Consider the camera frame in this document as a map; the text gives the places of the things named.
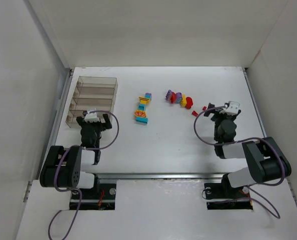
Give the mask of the yellow orange patterned lego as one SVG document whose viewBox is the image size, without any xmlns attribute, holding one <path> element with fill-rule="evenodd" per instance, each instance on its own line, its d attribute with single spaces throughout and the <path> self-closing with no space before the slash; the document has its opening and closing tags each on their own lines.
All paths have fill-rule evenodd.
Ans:
<svg viewBox="0 0 297 240">
<path fill-rule="evenodd" d="M 147 117 L 146 112 L 144 110 L 136 110 L 134 112 L 134 115 L 136 118 L 146 118 Z"/>
</svg>

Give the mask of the teal curved lego brick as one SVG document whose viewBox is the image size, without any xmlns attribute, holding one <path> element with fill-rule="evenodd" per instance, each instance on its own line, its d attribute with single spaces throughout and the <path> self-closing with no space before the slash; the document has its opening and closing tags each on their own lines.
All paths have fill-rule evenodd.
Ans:
<svg viewBox="0 0 297 240">
<path fill-rule="evenodd" d="M 145 111 L 146 110 L 146 105 L 145 104 L 139 104 L 138 110 Z"/>
</svg>

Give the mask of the yellow black striped lego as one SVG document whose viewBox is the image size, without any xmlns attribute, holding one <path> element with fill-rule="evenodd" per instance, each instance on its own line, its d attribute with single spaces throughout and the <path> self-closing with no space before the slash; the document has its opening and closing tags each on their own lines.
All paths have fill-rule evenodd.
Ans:
<svg viewBox="0 0 297 240">
<path fill-rule="evenodd" d="M 150 102 L 150 101 L 144 99 L 144 97 L 142 97 L 142 96 L 139 97 L 139 103 L 140 103 L 140 104 L 144 104 L 144 105 L 146 105 L 146 104 L 148 104 L 149 102 Z"/>
</svg>

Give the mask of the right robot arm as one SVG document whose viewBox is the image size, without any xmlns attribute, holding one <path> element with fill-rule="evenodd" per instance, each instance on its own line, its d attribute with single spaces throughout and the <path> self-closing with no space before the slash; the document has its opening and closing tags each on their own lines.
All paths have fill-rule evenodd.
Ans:
<svg viewBox="0 0 297 240">
<path fill-rule="evenodd" d="M 291 174 L 290 163 L 272 137 L 239 143 L 234 141 L 237 134 L 235 120 L 242 112 L 239 103 L 229 101 L 217 109 L 209 103 L 203 110 L 205 117 L 213 114 L 211 120 L 214 122 L 215 154 L 221 159 L 245 159 L 247 163 L 247 167 L 224 174 L 221 183 L 207 184 L 206 187 L 210 188 L 213 195 L 209 199 L 241 198 L 243 188 L 247 186 L 263 184 Z"/>
</svg>

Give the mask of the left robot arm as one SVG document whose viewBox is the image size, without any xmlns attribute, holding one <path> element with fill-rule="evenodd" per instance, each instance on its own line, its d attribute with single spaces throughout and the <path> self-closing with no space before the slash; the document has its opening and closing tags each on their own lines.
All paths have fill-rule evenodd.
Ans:
<svg viewBox="0 0 297 240">
<path fill-rule="evenodd" d="M 76 121 L 81 127 L 81 144 L 68 149 L 61 145 L 50 147 L 39 177 L 44 188 L 92 189 L 96 185 L 96 175 L 82 171 L 81 167 L 99 163 L 102 132 L 112 128 L 109 113 L 104 112 L 99 118 L 95 111 L 88 111 Z"/>
</svg>

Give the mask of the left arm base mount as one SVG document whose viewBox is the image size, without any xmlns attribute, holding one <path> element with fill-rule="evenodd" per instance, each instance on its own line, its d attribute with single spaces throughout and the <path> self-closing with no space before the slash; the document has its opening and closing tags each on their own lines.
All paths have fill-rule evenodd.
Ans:
<svg viewBox="0 0 297 240">
<path fill-rule="evenodd" d="M 80 211 L 113 211 L 116 207 L 117 182 L 96 179 L 93 188 L 81 188 Z"/>
</svg>

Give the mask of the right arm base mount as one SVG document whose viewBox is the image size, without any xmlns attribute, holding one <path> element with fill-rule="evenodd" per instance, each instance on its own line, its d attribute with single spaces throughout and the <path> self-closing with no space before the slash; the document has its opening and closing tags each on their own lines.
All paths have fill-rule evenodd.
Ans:
<svg viewBox="0 0 297 240">
<path fill-rule="evenodd" d="M 202 193 L 208 210 L 253 210 L 249 189 L 245 186 L 232 188 L 224 183 L 208 182 Z"/>
</svg>

